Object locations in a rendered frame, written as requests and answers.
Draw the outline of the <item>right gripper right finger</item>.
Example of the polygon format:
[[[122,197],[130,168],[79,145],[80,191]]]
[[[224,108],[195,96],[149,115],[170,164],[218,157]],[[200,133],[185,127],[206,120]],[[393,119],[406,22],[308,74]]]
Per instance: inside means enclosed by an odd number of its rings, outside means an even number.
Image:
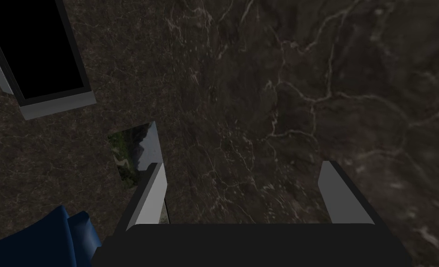
[[[338,162],[322,162],[318,187],[332,223],[384,224]]]

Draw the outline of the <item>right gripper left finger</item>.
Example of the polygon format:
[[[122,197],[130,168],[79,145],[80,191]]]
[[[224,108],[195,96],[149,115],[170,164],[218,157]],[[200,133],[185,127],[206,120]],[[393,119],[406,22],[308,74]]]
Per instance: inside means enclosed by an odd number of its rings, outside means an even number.
[[[126,232],[136,224],[158,224],[166,190],[167,179],[164,164],[150,164],[142,173],[140,182],[114,233]]]

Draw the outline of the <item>landscape picture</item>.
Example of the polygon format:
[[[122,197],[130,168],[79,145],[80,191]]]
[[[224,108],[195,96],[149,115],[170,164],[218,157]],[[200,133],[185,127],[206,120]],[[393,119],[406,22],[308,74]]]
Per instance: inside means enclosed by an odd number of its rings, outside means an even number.
[[[155,121],[110,134],[108,141],[125,189],[135,189],[150,164],[163,163]],[[164,199],[159,224],[169,223]]]

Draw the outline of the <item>black screen with grey frame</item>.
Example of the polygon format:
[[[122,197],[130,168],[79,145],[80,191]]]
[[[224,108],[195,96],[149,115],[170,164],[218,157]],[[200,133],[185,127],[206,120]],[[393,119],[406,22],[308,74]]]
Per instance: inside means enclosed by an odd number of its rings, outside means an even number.
[[[26,120],[96,103],[63,0],[0,0],[0,87]]]

